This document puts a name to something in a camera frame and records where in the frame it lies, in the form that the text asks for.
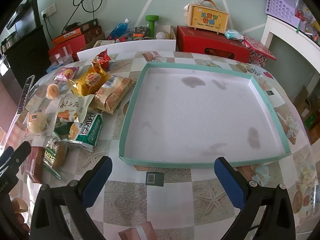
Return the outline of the clear plastic box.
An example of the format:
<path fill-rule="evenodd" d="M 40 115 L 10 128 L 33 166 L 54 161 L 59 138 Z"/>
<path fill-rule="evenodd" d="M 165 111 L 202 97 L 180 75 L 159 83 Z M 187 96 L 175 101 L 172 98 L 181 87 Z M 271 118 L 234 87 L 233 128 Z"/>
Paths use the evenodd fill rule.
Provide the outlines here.
<path fill-rule="evenodd" d="M 54 66 L 59 64 L 67 65 L 74 62 L 73 51 L 70 45 L 63 46 L 61 48 L 52 48 L 48 51 L 48 54 L 49 59 Z"/>

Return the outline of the orange flat box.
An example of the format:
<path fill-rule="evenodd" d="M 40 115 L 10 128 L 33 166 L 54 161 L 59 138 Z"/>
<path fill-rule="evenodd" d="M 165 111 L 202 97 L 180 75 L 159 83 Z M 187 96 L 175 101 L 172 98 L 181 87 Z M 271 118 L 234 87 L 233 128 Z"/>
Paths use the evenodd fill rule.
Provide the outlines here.
<path fill-rule="evenodd" d="M 67 40 L 83 35 L 97 26 L 98 26 L 98 19 L 95 18 L 54 38 L 52 43 L 54 46 L 57 46 Z"/>

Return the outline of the green white cracker bag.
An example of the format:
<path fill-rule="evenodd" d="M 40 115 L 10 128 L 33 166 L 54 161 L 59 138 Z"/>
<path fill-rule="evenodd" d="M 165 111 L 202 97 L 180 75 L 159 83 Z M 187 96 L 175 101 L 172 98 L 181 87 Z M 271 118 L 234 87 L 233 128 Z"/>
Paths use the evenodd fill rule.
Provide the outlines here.
<path fill-rule="evenodd" d="M 97 145 L 102 126 L 102 113 L 92 112 L 86 115 L 82 123 L 60 122 L 56 119 L 53 135 L 59 140 L 77 144 L 92 152 Z"/>

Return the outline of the clear steamed bun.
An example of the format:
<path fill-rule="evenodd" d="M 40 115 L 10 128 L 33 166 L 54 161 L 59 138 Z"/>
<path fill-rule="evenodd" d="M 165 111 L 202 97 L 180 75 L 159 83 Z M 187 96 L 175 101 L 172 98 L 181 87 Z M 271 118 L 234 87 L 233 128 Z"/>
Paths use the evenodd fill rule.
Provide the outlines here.
<path fill-rule="evenodd" d="M 42 107 L 36 111 L 29 112 L 26 116 L 26 126 L 25 135 L 27 137 L 49 135 L 50 129 L 46 109 Z"/>

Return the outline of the yellow snack bag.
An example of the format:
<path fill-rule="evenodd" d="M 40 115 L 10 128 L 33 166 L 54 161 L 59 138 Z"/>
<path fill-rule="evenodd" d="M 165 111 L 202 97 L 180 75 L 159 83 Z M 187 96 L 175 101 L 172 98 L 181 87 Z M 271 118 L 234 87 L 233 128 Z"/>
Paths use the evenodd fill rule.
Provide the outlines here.
<path fill-rule="evenodd" d="M 95 94 L 100 87 L 110 78 L 101 67 L 100 63 L 94 63 L 82 76 L 78 79 L 67 80 L 67 85 L 72 93 L 77 96 L 87 96 Z"/>

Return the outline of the green cake packet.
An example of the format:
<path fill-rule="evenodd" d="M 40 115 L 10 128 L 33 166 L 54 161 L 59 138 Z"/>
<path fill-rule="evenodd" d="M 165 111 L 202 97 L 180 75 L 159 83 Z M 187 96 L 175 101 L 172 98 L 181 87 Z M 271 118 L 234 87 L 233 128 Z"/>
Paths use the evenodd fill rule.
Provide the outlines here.
<path fill-rule="evenodd" d="M 65 161 L 66 153 L 67 146 L 63 141 L 55 138 L 48 140 L 43 158 L 43 166 L 58 180 L 61 180 L 60 168 Z"/>

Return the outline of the red box stack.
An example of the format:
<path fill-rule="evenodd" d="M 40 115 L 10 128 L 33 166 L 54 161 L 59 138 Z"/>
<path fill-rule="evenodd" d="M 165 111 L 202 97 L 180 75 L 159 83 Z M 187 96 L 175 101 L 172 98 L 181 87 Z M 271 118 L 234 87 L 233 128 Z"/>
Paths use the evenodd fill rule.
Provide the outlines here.
<path fill-rule="evenodd" d="M 67 49 L 71 50 L 73 59 L 75 61 L 78 61 L 78 52 L 93 48 L 94 44 L 98 40 L 103 40 L 104 38 L 105 34 L 102 31 L 101 26 L 99 25 L 80 36 L 62 42 L 60 45 L 48 50 L 48 54 L 51 57 L 61 52 L 63 53 L 63 47 L 66 47 Z"/>

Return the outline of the pink floral pouch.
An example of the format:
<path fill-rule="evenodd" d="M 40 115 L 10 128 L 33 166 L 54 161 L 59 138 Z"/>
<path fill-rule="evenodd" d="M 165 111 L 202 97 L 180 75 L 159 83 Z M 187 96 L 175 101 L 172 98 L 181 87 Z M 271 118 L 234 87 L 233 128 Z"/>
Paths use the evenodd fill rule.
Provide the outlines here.
<path fill-rule="evenodd" d="M 269 49 L 255 38 L 244 35 L 242 44 L 250 51 L 249 62 L 251 64 L 258 64 L 259 66 L 265 68 L 269 59 L 273 61 L 277 60 L 277 58 L 269 51 Z"/>

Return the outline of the white chinese pastry packet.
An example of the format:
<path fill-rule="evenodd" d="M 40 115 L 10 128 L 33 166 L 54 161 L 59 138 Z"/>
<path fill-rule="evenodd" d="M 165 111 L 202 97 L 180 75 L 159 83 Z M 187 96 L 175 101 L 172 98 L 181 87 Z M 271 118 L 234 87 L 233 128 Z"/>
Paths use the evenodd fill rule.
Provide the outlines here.
<path fill-rule="evenodd" d="M 84 122 L 89 104 L 94 94 L 87 96 L 76 96 L 74 94 L 64 95 L 58 105 L 56 117 L 60 122 Z"/>

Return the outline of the white shelf desk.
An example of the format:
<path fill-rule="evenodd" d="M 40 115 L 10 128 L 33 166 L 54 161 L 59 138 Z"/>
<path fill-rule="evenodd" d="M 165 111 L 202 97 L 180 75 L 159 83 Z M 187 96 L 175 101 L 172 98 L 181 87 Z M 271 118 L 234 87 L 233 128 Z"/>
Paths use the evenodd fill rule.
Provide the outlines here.
<path fill-rule="evenodd" d="M 319 67 L 320 67 L 320 51 L 319 46 L 310 38 L 304 35 L 301 31 L 296 32 L 296 29 L 291 25 L 268 15 L 265 24 L 264 32 L 261 38 L 261 43 L 269 48 L 273 36 L 276 36 L 294 48 L 300 53 L 315 69 L 306 89 L 308 96 L 311 95 L 319 82 Z"/>

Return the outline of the yellow jelly pudding cup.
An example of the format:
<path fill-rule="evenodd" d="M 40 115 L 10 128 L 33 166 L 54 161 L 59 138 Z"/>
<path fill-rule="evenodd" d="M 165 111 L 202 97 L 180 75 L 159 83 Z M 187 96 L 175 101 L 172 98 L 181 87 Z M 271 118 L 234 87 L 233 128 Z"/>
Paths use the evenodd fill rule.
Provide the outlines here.
<path fill-rule="evenodd" d="M 46 97 L 49 100 L 55 100 L 56 98 L 59 97 L 59 95 L 60 95 L 60 89 L 58 85 L 55 83 L 49 84 L 46 91 Z"/>

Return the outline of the beige barcode bread pack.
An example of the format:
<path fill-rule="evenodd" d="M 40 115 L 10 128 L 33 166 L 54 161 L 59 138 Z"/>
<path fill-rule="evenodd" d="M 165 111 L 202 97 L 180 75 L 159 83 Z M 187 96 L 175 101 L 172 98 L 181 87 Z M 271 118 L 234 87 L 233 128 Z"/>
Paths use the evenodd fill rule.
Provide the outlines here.
<path fill-rule="evenodd" d="M 123 97 L 135 84 L 135 80 L 131 78 L 111 75 L 94 95 L 91 106 L 113 114 Z"/>

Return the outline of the small red candy packet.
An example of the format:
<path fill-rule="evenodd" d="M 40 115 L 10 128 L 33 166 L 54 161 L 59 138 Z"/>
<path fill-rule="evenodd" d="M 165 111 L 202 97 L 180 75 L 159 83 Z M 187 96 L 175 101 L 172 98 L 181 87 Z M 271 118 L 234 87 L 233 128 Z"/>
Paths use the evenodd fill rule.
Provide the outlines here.
<path fill-rule="evenodd" d="M 110 61 L 111 58 L 109 57 L 107 53 L 107 49 L 99 53 L 93 60 L 92 65 L 100 64 L 101 68 L 103 68 L 104 71 L 108 71 L 110 67 Z"/>

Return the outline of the purple perforated file holder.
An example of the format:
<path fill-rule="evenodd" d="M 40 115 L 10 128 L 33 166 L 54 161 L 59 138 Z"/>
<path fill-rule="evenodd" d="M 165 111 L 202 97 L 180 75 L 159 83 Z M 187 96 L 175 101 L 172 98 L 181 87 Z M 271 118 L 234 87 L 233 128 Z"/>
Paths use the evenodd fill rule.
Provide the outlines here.
<path fill-rule="evenodd" d="M 265 13 L 296 28 L 300 23 L 300 19 L 296 17 L 297 1 L 266 0 Z"/>

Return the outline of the white foam board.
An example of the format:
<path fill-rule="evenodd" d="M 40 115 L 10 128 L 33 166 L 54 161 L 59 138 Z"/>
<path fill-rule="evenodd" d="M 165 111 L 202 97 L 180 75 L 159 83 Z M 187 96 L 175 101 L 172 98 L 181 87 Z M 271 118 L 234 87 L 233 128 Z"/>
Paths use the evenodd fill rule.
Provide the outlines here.
<path fill-rule="evenodd" d="M 139 51 L 175 51 L 176 40 L 137 40 L 94 47 L 77 52 L 80 61 L 90 60 L 107 49 L 108 55 Z"/>

